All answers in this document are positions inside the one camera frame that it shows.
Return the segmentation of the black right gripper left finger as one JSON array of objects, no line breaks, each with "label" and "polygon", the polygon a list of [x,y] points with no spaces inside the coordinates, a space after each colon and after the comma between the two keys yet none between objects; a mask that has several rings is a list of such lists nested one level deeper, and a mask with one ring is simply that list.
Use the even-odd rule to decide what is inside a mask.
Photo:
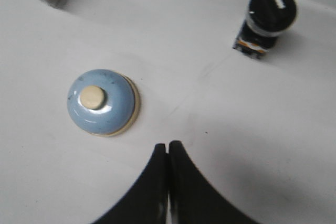
[{"label": "black right gripper left finger", "polygon": [[168,191],[167,153],[160,143],[132,187],[94,223],[166,223]]}]

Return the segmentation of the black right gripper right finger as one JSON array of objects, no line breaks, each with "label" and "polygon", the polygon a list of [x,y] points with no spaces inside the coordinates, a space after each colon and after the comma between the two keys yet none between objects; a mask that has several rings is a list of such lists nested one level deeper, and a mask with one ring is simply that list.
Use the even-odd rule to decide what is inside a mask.
[{"label": "black right gripper right finger", "polygon": [[207,181],[182,142],[169,144],[168,164],[173,223],[256,223]]}]

